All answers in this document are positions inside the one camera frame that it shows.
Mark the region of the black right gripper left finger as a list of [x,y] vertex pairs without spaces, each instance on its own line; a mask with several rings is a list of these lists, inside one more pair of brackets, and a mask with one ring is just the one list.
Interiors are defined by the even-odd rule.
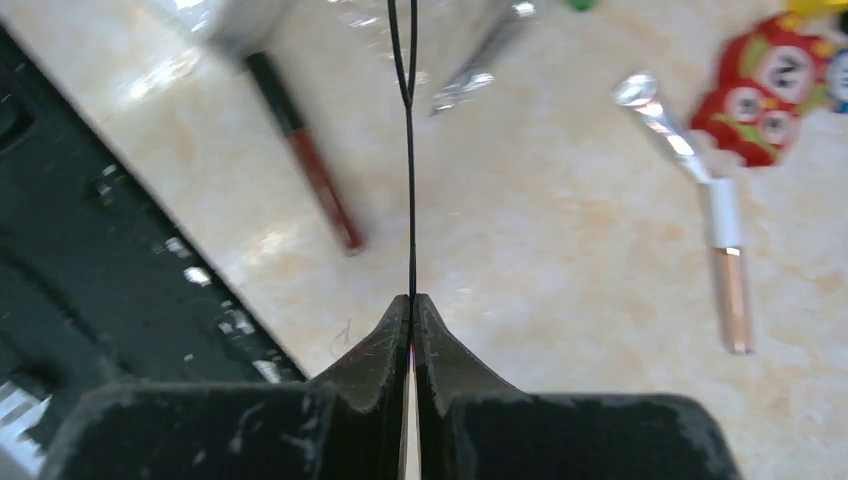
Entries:
[[44,479],[399,479],[409,297],[301,383],[137,383],[88,394]]

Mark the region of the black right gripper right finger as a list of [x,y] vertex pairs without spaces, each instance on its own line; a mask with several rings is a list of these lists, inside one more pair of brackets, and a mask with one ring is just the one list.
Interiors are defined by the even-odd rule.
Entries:
[[738,479],[718,422],[672,394],[526,393],[411,310],[425,479]]

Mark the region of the black wire loop tool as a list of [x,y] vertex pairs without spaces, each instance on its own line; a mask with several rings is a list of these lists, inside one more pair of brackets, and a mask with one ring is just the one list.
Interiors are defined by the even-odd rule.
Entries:
[[413,105],[417,77],[418,57],[418,2],[410,1],[409,20],[409,49],[408,67],[404,67],[402,53],[402,42],[399,30],[399,13],[396,0],[387,1],[387,13],[390,30],[393,61],[399,85],[399,91],[404,106],[406,122],[406,145],[407,145],[407,178],[409,197],[409,254],[408,254],[408,297],[410,305],[414,304],[418,293],[417,288],[417,245],[416,245],[416,186],[415,186],[415,148],[414,148],[414,126]]

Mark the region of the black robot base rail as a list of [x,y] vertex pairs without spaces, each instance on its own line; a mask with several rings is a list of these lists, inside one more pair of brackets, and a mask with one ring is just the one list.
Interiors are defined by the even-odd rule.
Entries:
[[304,373],[8,33],[1,36],[1,379],[49,407],[129,382]]

